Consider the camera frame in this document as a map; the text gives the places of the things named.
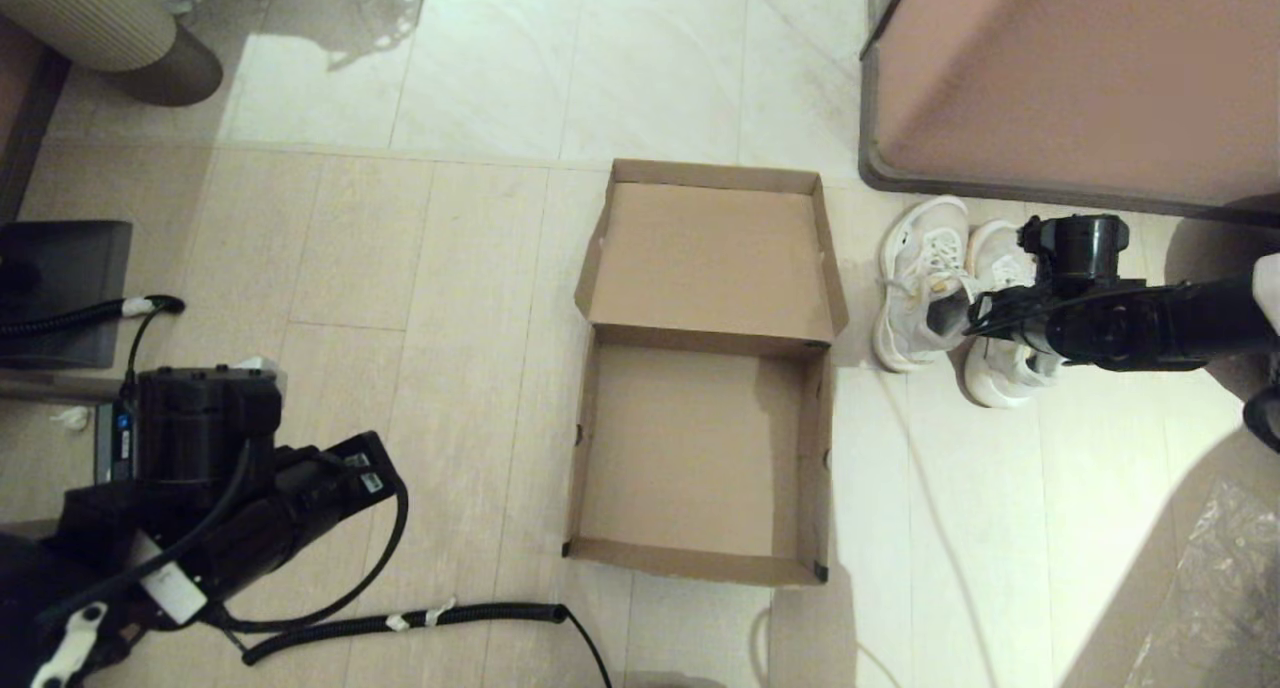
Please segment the white lace-up sneaker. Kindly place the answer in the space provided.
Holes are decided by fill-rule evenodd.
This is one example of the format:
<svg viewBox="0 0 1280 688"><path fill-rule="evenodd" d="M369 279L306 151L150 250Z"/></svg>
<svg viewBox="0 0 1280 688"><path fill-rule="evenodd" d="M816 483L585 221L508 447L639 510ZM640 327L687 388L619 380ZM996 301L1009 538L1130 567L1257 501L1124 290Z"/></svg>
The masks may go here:
<svg viewBox="0 0 1280 688"><path fill-rule="evenodd" d="M966 205L945 194L908 208L886 233L872 345L891 372L922 370L965 340L980 292L965 267L969 228Z"/></svg>
<svg viewBox="0 0 1280 688"><path fill-rule="evenodd" d="M1036 263L1018 246L1018 228L1009 220L989 220L972 231L965 269L984 292L1036 283ZM1024 343L977 338L965 361L965 386L980 405L1014 409L1055 386L1062 364L1062 357Z"/></svg>

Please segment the brown cardboard shoe box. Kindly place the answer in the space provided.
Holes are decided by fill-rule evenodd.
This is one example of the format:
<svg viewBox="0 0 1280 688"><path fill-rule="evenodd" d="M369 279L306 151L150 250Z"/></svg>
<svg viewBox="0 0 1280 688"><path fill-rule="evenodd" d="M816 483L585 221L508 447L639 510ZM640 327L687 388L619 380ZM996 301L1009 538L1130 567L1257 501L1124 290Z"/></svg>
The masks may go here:
<svg viewBox="0 0 1280 688"><path fill-rule="evenodd" d="M827 583L849 306L819 174L616 160L573 301L588 332L563 555Z"/></svg>

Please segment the grey metal power unit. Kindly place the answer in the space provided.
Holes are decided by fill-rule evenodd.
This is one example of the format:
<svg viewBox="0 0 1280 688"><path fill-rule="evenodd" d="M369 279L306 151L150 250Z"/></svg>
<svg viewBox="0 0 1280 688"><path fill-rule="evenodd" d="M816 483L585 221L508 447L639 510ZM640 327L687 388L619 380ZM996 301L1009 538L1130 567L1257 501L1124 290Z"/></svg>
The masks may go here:
<svg viewBox="0 0 1280 688"><path fill-rule="evenodd" d="M134 477L136 425L125 402L100 404L93 419L95 483L113 483Z"/></svg>

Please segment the pink cabinet with grey edge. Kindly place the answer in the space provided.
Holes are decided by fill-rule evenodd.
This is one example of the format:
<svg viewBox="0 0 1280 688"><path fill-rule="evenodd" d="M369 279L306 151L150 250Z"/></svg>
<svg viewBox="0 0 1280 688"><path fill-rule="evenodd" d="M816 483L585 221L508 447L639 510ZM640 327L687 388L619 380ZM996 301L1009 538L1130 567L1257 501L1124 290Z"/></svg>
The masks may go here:
<svg viewBox="0 0 1280 688"><path fill-rule="evenodd" d="M859 170L1280 228L1280 0L870 0Z"/></svg>

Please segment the black floor mat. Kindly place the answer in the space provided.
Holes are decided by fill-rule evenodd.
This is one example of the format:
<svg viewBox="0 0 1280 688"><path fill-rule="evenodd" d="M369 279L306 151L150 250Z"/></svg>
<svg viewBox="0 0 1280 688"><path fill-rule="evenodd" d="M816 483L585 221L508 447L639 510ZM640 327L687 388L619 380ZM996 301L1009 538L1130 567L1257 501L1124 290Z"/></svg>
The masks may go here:
<svg viewBox="0 0 1280 688"><path fill-rule="evenodd" d="M124 299L132 228L46 220L0 228L0 325L36 322ZM0 338L0 370L106 370L122 315L36 338Z"/></svg>

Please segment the clear plastic sheet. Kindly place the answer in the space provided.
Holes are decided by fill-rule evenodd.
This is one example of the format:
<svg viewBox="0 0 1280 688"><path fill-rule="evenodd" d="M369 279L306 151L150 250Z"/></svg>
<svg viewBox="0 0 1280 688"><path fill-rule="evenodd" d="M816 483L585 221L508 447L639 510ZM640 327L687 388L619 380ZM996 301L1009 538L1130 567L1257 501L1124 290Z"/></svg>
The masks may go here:
<svg viewBox="0 0 1280 688"><path fill-rule="evenodd" d="M1280 512L1217 480L1125 688L1280 688Z"/></svg>

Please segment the dark brown furniture edge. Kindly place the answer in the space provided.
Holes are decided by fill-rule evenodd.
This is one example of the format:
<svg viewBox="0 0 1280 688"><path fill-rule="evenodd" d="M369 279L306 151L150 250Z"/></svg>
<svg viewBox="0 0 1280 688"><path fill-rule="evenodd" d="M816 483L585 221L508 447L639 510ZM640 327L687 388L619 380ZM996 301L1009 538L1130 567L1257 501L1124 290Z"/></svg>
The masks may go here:
<svg viewBox="0 0 1280 688"><path fill-rule="evenodd" d="M0 226L19 217L70 61L0 15Z"/></svg>

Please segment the beige ribbed pouf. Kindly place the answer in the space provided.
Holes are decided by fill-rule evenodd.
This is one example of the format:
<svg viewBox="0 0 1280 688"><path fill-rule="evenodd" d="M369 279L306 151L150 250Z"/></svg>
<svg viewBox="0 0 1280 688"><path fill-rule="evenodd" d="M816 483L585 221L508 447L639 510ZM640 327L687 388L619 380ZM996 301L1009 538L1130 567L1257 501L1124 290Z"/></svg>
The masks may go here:
<svg viewBox="0 0 1280 688"><path fill-rule="evenodd" d="M0 15L138 104L202 104L224 79L215 52L156 0L0 0Z"/></svg>

